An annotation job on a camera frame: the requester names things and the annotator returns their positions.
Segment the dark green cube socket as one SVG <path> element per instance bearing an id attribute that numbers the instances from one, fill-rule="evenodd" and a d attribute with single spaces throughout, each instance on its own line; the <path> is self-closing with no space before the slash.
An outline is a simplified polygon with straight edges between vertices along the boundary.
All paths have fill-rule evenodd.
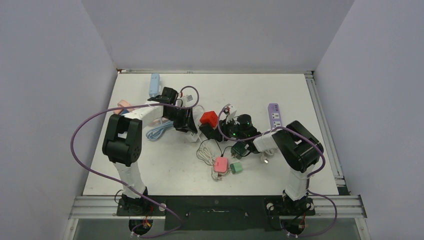
<path id="1" fill-rule="evenodd" d="M 241 160 L 250 154 L 249 145 L 245 142 L 236 142 L 230 149 L 231 156 Z"/>

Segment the black power adapter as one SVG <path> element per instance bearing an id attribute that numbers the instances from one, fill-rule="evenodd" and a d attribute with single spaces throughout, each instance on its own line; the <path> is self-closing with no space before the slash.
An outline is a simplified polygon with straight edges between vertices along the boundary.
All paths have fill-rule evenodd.
<path id="1" fill-rule="evenodd" d="M 218 128 L 213 128 L 208 123 L 203 123 L 200 125 L 199 130 L 202 134 L 206 136 L 209 140 L 216 140 L 218 142 L 221 142 L 223 140 L 223 136 L 220 134 Z"/>

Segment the white power strip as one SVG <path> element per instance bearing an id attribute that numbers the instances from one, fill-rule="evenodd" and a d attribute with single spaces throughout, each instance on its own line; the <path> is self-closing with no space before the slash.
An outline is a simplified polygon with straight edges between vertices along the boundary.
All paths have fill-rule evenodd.
<path id="1" fill-rule="evenodd" d="M 189 131 L 185 134 L 185 137 L 189 143 L 196 143 L 201 139 L 201 134 L 202 134 L 201 132 L 195 133 L 195 132 Z"/>

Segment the red pink plug adapter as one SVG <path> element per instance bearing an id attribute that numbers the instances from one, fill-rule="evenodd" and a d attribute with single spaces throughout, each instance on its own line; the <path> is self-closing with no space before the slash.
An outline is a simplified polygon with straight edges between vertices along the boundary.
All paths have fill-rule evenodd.
<path id="1" fill-rule="evenodd" d="M 212 128 L 216 128 L 219 122 L 219 118 L 215 111 L 206 111 L 203 113 L 199 121 L 202 125 L 208 124 Z"/>

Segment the light green charger plug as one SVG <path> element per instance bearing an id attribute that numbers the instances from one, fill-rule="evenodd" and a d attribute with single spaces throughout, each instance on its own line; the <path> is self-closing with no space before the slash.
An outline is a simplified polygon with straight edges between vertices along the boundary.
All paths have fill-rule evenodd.
<path id="1" fill-rule="evenodd" d="M 239 174 L 243 171 L 243 166 L 240 162 L 231 163 L 229 168 L 233 175 Z"/>

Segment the light blue power strip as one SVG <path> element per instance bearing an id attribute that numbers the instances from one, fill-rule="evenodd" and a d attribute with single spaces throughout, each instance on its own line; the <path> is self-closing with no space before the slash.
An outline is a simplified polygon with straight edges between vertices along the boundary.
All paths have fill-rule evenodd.
<path id="1" fill-rule="evenodd" d="M 160 94 L 161 79 L 159 73 L 152 73 L 150 76 L 149 91 L 150 97 L 155 97 Z"/>

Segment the purple USB power strip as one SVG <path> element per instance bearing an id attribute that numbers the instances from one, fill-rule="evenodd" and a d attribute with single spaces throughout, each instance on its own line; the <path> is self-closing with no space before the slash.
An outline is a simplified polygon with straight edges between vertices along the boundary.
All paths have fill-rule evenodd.
<path id="1" fill-rule="evenodd" d="M 282 127 L 283 121 L 280 112 L 279 105 L 277 103 L 269 103 L 268 107 L 268 118 L 271 129 Z"/>

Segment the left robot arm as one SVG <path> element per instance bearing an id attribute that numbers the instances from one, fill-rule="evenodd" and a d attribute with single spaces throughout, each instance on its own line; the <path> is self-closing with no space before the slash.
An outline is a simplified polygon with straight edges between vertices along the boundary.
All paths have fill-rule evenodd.
<path id="1" fill-rule="evenodd" d="M 112 114 L 108 120 L 102 153 L 115 166 L 123 185 L 122 198 L 136 215 L 148 211 L 148 189 L 138 165 L 142 153 L 143 129 L 157 119 L 165 118 L 179 132 L 197 134 L 194 107 L 198 100 L 182 100 L 182 91 L 164 87 L 151 96 L 143 107 L 125 114 Z"/>

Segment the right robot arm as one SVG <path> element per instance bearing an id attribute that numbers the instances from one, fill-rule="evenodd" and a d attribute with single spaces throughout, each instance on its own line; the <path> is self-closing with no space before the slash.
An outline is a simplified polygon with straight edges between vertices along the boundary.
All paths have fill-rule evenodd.
<path id="1" fill-rule="evenodd" d="M 297 120 L 287 126 L 259 132 L 250 115 L 240 117 L 241 120 L 220 120 L 217 130 L 225 140 L 247 144 L 252 153 L 281 152 L 290 167 L 288 182 L 282 192 L 282 207 L 289 214 L 297 213 L 303 206 L 302 200 L 309 195 L 310 177 L 326 165 L 323 145 Z"/>

